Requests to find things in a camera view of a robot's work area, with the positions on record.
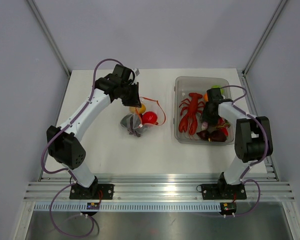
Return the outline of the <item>dark purple toy grapes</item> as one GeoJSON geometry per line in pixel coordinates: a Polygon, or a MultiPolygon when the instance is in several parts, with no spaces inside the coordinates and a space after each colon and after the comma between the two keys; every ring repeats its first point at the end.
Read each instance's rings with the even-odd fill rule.
{"type": "Polygon", "coordinates": [[[150,128],[146,125],[143,125],[138,117],[130,117],[127,121],[127,130],[130,135],[135,137],[141,137],[145,132],[147,132],[150,128]]]}

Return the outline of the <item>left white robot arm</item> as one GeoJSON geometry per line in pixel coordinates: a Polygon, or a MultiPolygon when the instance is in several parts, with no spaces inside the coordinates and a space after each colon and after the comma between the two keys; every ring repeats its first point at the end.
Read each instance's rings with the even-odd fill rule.
{"type": "Polygon", "coordinates": [[[113,71],[99,79],[93,78],[91,93],[82,105],[58,127],[46,131],[46,152],[68,171],[73,179],[71,200],[111,199],[113,185],[99,184],[98,178],[85,164],[86,151],[81,140],[96,119],[114,100],[126,107],[141,107],[137,69],[117,63],[113,71]]]}

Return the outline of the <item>purple toy eggplant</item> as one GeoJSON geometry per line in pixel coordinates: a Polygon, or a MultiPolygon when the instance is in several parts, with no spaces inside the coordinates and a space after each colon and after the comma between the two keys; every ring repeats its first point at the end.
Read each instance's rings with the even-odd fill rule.
{"type": "Polygon", "coordinates": [[[202,131],[207,130],[208,127],[209,127],[209,124],[208,124],[207,122],[203,122],[203,123],[201,124],[201,130],[202,130],[202,131]]]}

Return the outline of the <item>clear zip top bag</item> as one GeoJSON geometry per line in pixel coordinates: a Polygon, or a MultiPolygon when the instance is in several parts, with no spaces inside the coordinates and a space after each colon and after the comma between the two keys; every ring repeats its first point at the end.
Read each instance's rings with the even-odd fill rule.
{"type": "Polygon", "coordinates": [[[141,107],[129,107],[128,114],[120,121],[120,126],[137,138],[167,121],[167,115],[158,100],[140,97],[140,101],[141,107]]]}

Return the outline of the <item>red toy tomato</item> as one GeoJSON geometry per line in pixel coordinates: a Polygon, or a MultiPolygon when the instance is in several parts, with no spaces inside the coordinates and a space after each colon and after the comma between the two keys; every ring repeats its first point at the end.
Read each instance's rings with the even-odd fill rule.
{"type": "Polygon", "coordinates": [[[142,115],[142,123],[143,124],[152,124],[155,125],[158,120],[158,116],[153,111],[147,111],[142,115]]]}

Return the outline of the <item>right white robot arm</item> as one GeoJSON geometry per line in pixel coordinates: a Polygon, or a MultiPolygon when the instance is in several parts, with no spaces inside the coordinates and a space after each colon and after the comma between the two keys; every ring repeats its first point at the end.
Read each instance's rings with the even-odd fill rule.
{"type": "Polygon", "coordinates": [[[208,101],[200,120],[215,124],[219,118],[227,120],[234,132],[235,157],[230,167],[220,174],[217,183],[201,184],[204,200],[245,200],[244,179],[253,166],[273,153],[270,120],[266,116],[251,115],[223,98],[220,88],[207,90],[208,101]]]}

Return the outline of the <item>yellow toy potato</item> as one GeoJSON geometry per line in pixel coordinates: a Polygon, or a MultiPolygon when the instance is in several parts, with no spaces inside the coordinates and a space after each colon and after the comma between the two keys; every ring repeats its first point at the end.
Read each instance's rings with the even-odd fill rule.
{"type": "Polygon", "coordinates": [[[136,114],[136,113],[139,113],[139,114],[143,114],[146,112],[146,106],[142,103],[141,104],[141,107],[129,107],[129,111],[132,113],[132,114],[136,114]]]}

